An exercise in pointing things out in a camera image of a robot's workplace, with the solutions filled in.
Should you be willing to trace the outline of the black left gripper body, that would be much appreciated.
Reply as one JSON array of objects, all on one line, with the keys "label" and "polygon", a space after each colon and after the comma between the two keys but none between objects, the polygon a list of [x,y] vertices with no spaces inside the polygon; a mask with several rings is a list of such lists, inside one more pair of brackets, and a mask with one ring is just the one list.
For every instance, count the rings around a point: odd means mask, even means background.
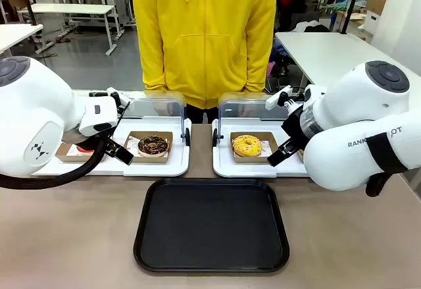
[{"label": "black left gripper body", "polygon": [[110,128],[96,135],[90,136],[82,142],[82,149],[96,149],[99,146],[99,142],[105,138],[110,138],[114,134],[114,131],[115,128]]}]

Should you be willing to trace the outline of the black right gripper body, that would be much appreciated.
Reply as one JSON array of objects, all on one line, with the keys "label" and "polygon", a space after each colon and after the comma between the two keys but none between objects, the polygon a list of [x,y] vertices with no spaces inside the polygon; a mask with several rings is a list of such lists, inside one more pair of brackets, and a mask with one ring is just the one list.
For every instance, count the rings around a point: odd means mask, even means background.
[{"label": "black right gripper body", "polygon": [[300,124],[300,118],[303,113],[303,105],[297,105],[295,109],[288,111],[287,118],[282,124],[282,129],[289,136],[284,142],[286,146],[306,146],[309,138],[304,134]]}]

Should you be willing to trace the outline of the chocolate glazed sprinkle donut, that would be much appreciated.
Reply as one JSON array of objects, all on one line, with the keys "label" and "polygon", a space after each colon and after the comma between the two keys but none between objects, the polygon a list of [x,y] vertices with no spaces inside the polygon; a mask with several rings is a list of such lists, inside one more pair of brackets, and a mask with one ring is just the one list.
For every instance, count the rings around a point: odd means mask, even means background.
[{"label": "chocolate glazed sprinkle donut", "polygon": [[160,136],[146,136],[139,140],[137,148],[141,156],[162,157],[168,151],[168,142]]}]

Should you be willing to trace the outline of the red glazed donut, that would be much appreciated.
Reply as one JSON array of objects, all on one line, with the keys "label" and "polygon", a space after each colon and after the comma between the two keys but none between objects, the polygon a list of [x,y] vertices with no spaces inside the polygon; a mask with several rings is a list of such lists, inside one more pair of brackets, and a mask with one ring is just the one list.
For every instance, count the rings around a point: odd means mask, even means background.
[{"label": "red glazed donut", "polygon": [[68,156],[83,156],[83,155],[92,155],[94,150],[86,150],[77,145],[72,145],[68,150]]}]

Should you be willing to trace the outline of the yellow donut in cardboard tray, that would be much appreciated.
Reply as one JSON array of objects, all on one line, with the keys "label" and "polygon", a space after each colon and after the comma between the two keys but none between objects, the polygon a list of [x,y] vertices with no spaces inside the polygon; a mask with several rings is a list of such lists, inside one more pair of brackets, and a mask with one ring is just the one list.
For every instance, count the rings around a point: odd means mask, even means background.
[{"label": "yellow donut in cardboard tray", "polygon": [[258,157],[240,157],[234,153],[234,150],[232,148],[232,140],[240,135],[252,135],[257,137],[260,141],[267,140],[270,142],[270,147],[272,150],[272,153],[275,152],[278,149],[278,145],[276,142],[276,139],[271,132],[232,132],[230,134],[230,144],[231,144],[231,150],[232,155],[234,158],[235,163],[267,163],[267,157],[261,157],[260,155]]}]

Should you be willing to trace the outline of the brown cardboard donut box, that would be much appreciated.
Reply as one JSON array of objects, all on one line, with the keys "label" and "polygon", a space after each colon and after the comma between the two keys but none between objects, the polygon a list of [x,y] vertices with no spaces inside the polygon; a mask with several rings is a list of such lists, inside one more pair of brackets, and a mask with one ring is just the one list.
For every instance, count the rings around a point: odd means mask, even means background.
[{"label": "brown cardboard donut box", "polygon": [[75,145],[75,144],[66,144],[62,142],[55,156],[63,163],[84,163],[88,161],[93,155],[92,154],[92,155],[83,155],[83,156],[68,156],[67,155],[68,150],[70,149],[72,145]]}]

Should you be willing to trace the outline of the yellow glazed sprinkle donut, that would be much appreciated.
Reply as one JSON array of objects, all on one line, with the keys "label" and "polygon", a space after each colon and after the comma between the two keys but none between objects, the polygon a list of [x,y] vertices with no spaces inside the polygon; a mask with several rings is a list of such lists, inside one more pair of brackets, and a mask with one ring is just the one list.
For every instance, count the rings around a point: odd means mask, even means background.
[{"label": "yellow glazed sprinkle donut", "polygon": [[258,157],[262,153],[262,142],[252,135],[240,135],[232,140],[234,153],[240,157]]}]

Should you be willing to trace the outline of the black plastic serving tray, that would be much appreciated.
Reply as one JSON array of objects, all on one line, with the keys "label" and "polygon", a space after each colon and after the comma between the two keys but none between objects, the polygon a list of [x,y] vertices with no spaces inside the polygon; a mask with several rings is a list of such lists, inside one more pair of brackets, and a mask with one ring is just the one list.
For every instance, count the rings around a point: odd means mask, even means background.
[{"label": "black plastic serving tray", "polygon": [[165,178],[147,190],[133,255],[152,273],[273,273],[289,243],[265,182]]}]

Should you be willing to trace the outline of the clear cylindrical wrist adapter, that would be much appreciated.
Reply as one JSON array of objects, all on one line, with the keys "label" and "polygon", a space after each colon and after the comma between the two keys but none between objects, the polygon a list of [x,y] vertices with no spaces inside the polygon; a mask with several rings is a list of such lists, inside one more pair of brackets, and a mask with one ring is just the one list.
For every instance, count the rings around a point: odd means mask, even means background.
[{"label": "clear cylindrical wrist adapter", "polygon": [[303,134],[311,139],[314,135],[322,132],[324,129],[317,123],[312,107],[307,107],[300,116],[300,127]]}]

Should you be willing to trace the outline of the white display case base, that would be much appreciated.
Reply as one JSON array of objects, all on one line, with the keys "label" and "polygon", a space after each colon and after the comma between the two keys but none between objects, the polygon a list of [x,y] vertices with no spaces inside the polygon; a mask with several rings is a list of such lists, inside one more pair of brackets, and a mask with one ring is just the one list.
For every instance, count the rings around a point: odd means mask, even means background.
[{"label": "white display case base", "polygon": [[172,147],[166,163],[137,163],[126,165],[118,159],[106,157],[100,162],[91,176],[140,176],[140,177],[173,177],[184,174],[189,166],[190,147],[181,138],[182,127],[189,132],[192,127],[187,118],[181,122],[180,117],[143,117],[124,118],[114,132],[113,140],[123,145],[130,132],[170,132],[172,133]]},{"label": "white display case base", "polygon": [[227,178],[279,178],[279,177],[307,177],[304,164],[295,153],[278,166],[269,163],[235,163],[232,155],[230,134],[232,132],[271,132],[277,145],[287,140],[287,134],[281,129],[281,121],[258,121],[245,119],[241,124],[233,122],[222,125],[224,137],[217,140],[214,136],[214,127],[218,120],[212,122],[212,136],[215,143],[212,145],[212,164],[216,174]]}]

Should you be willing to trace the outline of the large white table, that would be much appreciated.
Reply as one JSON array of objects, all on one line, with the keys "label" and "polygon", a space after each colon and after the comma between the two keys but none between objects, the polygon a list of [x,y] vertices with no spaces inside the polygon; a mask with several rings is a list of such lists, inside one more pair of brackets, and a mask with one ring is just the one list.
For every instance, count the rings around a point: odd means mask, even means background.
[{"label": "large white table", "polygon": [[387,61],[407,75],[412,92],[421,92],[421,77],[352,34],[335,32],[278,32],[277,40],[303,73],[301,85],[329,86],[366,61]]}]

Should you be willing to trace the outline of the black and white clothes pile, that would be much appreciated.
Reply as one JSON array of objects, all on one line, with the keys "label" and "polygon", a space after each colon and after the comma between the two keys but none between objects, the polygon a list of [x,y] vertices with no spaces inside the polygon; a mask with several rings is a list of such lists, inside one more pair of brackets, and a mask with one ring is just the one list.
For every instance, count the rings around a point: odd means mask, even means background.
[{"label": "black and white clothes pile", "polygon": [[312,20],[310,22],[299,22],[297,25],[292,29],[291,32],[296,33],[305,33],[305,32],[316,32],[316,33],[326,33],[329,32],[329,29],[324,26],[323,24],[319,23],[317,20]]}]

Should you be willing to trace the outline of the white storage box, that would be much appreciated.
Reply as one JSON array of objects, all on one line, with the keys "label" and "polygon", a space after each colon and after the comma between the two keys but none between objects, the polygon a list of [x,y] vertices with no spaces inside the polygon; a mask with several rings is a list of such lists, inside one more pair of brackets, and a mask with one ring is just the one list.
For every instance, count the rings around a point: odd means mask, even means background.
[{"label": "white storage box", "polygon": [[362,25],[362,29],[365,32],[368,32],[369,34],[374,35],[376,33],[377,28],[378,28],[380,18],[381,18],[380,15],[378,15],[378,14],[372,12],[372,11],[367,11],[366,16],[364,18],[363,25]]}]

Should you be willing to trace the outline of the white table with white legs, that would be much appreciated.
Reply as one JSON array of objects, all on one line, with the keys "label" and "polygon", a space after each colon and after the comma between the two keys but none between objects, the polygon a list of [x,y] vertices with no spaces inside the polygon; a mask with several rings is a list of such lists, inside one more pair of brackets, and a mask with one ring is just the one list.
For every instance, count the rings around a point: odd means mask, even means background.
[{"label": "white table with white legs", "polygon": [[124,33],[120,29],[120,23],[118,21],[118,15],[114,5],[92,5],[92,4],[67,4],[67,3],[34,3],[32,4],[33,13],[55,13],[55,14],[84,14],[99,15],[105,22],[105,29],[109,42],[109,49],[105,53],[106,56],[110,56],[116,49],[116,44],[111,39],[111,29],[108,21],[108,16],[111,15],[114,18],[114,23],[117,30],[116,39],[119,39]]}]

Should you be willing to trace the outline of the white table with thin top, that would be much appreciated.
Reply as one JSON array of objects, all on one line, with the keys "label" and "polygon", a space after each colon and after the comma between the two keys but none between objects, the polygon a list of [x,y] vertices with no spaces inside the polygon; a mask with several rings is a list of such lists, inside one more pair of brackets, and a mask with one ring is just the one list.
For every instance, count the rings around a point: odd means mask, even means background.
[{"label": "white table with thin top", "polygon": [[0,55],[11,55],[10,48],[35,33],[43,30],[43,25],[38,24],[0,24]]}]

